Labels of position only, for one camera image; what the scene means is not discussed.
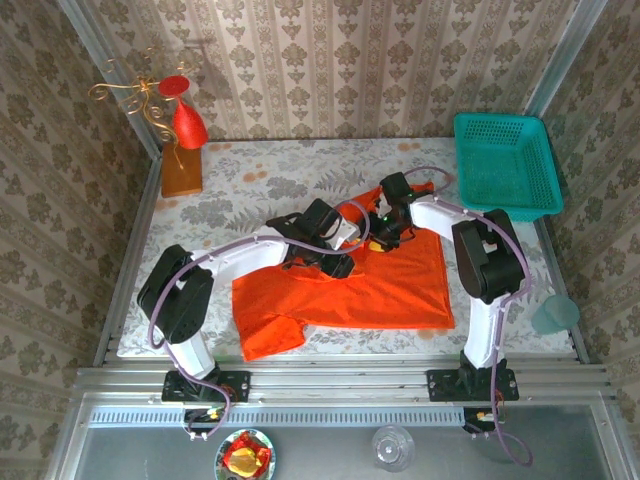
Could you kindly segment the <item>orange t-shirt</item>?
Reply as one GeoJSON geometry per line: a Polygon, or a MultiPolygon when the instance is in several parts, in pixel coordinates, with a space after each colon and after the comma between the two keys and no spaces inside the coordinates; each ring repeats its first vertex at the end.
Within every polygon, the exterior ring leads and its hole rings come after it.
{"type": "Polygon", "coordinates": [[[300,347],[309,327],[454,327],[440,236],[419,230],[390,252],[364,245],[351,256],[355,267],[345,279],[295,266],[269,267],[235,280],[232,315],[244,359],[300,347]]]}

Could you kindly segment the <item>floral tablecloth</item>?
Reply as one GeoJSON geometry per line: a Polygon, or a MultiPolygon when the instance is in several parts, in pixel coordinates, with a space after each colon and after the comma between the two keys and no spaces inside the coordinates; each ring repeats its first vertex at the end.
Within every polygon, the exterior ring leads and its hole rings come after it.
{"type": "MultiPolygon", "coordinates": [[[[166,356],[148,342],[148,320],[136,297],[161,253],[173,244],[186,250],[209,251],[244,237],[279,215],[303,211],[320,198],[331,205],[353,198],[385,176],[430,165],[457,173],[452,138],[306,140],[214,143],[202,157],[203,192],[163,199],[158,197],[141,256],[134,293],[118,342],[120,358],[166,356]]],[[[531,326],[537,308],[556,293],[532,223],[514,224],[526,255],[533,287],[511,304],[504,321],[504,349],[509,357],[577,358],[567,331],[541,336],[531,326]]],[[[332,357],[427,357],[457,355],[468,332],[469,299],[460,284],[450,242],[442,243],[450,281],[450,304],[455,329],[433,333],[417,330],[366,330],[305,327],[305,343],[274,355],[275,361],[332,357]]],[[[204,338],[215,358],[242,357],[237,329],[231,318],[230,288],[214,292],[204,324],[204,338]]]]}

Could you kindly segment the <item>teal plastic basket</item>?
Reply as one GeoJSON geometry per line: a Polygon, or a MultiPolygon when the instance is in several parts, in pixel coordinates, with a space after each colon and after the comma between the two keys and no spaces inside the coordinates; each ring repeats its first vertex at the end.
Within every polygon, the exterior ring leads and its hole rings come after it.
{"type": "Polygon", "coordinates": [[[459,113],[454,140],[462,203],[500,208],[513,222],[534,222],[564,209],[544,123],[531,116],[459,113]]]}

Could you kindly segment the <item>red and gold ornament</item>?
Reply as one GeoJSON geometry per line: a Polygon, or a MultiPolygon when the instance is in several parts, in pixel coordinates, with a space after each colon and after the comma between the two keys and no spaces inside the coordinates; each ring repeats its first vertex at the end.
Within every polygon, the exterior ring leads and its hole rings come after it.
{"type": "MultiPolygon", "coordinates": [[[[186,68],[180,66],[175,75],[186,76],[186,68]]],[[[118,90],[128,95],[119,101],[128,115],[140,114],[152,126],[162,141],[161,195],[172,198],[200,193],[203,190],[202,146],[197,150],[186,150],[178,141],[173,126],[177,102],[164,97],[157,80],[152,76],[136,74],[129,84],[96,83],[88,91],[95,100],[103,100],[118,90]]]]}

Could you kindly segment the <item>red wine glass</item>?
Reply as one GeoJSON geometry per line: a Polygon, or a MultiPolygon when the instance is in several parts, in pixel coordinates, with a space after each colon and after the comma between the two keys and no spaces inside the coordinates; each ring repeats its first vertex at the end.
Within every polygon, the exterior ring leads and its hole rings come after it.
{"type": "Polygon", "coordinates": [[[183,75],[164,78],[158,85],[158,91],[164,97],[177,102],[173,116],[173,126],[179,144],[186,150],[197,150],[208,141],[208,133],[204,121],[198,112],[189,106],[182,96],[190,87],[190,81],[183,75]]]}

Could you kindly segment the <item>teal translucent plastic cup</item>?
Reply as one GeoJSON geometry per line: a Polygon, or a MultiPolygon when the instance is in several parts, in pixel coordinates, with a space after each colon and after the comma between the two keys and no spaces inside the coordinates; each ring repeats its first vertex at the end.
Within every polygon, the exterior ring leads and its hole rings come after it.
{"type": "Polygon", "coordinates": [[[576,326],[580,311],[576,303],[564,295],[548,297],[532,316],[531,323],[540,335],[551,335],[576,326]]]}

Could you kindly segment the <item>black yellow power connector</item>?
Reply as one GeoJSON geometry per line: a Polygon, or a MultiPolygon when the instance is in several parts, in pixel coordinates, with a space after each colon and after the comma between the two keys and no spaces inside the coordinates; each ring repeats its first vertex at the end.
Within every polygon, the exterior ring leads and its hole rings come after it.
{"type": "Polygon", "coordinates": [[[186,410],[183,429],[190,441],[207,441],[227,421],[229,413],[229,407],[186,410]]]}
{"type": "Polygon", "coordinates": [[[500,415],[495,416],[490,408],[464,407],[463,430],[472,436],[481,435],[485,438],[496,436],[496,423],[501,421],[500,415]]]}

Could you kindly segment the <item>clear drinking glass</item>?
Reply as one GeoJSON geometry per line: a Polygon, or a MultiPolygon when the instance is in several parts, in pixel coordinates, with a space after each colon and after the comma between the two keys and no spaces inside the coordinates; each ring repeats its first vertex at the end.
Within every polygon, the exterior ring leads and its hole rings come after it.
{"type": "Polygon", "coordinates": [[[415,456],[415,443],[411,434],[401,426],[379,428],[372,438],[375,465],[387,472],[406,470],[415,456]]]}

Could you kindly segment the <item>red gold wrapped candy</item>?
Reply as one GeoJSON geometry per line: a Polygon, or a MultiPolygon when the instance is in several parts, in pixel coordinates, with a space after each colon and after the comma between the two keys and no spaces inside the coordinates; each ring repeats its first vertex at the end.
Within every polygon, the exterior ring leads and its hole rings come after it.
{"type": "Polygon", "coordinates": [[[244,478],[262,475],[272,457],[272,449],[264,446],[249,431],[242,431],[223,458],[224,466],[232,473],[244,478]]]}

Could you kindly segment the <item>small patterned plate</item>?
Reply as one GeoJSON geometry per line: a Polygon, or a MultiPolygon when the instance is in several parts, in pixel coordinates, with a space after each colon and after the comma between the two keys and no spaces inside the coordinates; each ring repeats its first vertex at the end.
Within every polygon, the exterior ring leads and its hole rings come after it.
{"type": "Polygon", "coordinates": [[[214,473],[215,473],[215,480],[273,480],[274,479],[274,475],[275,475],[275,470],[276,470],[276,451],[275,451],[275,447],[272,443],[272,441],[270,440],[270,438],[264,434],[262,431],[260,430],[256,430],[256,429],[244,429],[244,430],[238,430],[233,432],[232,434],[230,434],[220,445],[218,452],[216,454],[216,459],[214,462],[214,473]],[[249,431],[251,434],[253,434],[256,438],[256,440],[258,440],[260,443],[262,443],[264,446],[270,447],[272,449],[272,457],[271,457],[271,461],[266,469],[266,471],[260,475],[257,478],[249,478],[249,479],[244,479],[232,472],[230,472],[223,464],[223,458],[224,455],[226,454],[228,448],[231,446],[231,443],[239,437],[240,433],[242,431],[249,431]]]}

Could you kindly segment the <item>aluminium cage frame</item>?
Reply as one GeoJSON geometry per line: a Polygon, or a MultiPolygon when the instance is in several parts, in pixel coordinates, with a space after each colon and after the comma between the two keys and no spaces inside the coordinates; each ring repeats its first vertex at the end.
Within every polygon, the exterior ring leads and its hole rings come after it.
{"type": "MultiPolygon", "coordinates": [[[[78,373],[46,480],[77,478],[92,429],[89,415],[94,408],[173,407],[160,400],[161,382],[170,368],[168,360],[161,357],[125,360],[115,354],[125,311],[134,293],[133,272],[140,266],[152,206],[160,191],[159,149],[152,145],[150,131],[140,121],[135,121],[133,127],[148,147],[152,165],[97,353],[93,364],[78,373]]],[[[593,458],[599,478],[640,480],[640,467],[606,369],[589,360],[578,330],[572,331],[571,339],[575,359],[534,356],[509,359],[520,391],[519,400],[511,408],[513,411],[555,408],[564,412],[581,409],[587,435],[583,450],[574,450],[567,442],[556,448],[544,447],[535,454],[529,468],[519,467],[506,457],[475,460],[463,453],[445,455],[442,463],[457,468],[464,478],[479,472],[504,480],[533,476],[578,480],[579,468],[593,458]]],[[[250,368],[252,390],[242,407],[453,407],[431,402],[425,379],[428,370],[449,368],[456,361],[453,355],[260,361],[250,368]]],[[[350,427],[307,426],[297,430],[324,432],[329,428],[350,427]]]]}

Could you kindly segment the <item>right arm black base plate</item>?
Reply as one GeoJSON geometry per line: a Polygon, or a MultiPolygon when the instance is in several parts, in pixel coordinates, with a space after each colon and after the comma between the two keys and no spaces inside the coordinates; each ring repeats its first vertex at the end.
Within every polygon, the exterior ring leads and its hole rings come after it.
{"type": "MultiPolygon", "coordinates": [[[[478,371],[459,367],[426,372],[427,388],[431,402],[485,401],[490,400],[490,368],[478,371]]],[[[498,368],[496,390],[506,401],[520,398],[515,373],[511,369],[498,368]]]]}

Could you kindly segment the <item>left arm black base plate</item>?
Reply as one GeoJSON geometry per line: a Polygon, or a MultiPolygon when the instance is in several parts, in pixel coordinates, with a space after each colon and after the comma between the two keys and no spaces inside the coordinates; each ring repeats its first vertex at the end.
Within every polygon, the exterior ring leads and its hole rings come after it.
{"type": "MultiPolygon", "coordinates": [[[[247,403],[251,387],[248,371],[214,371],[204,378],[227,392],[232,403],[247,403]]],[[[187,380],[179,371],[166,373],[161,393],[163,402],[224,402],[223,395],[210,387],[187,380]]]]}

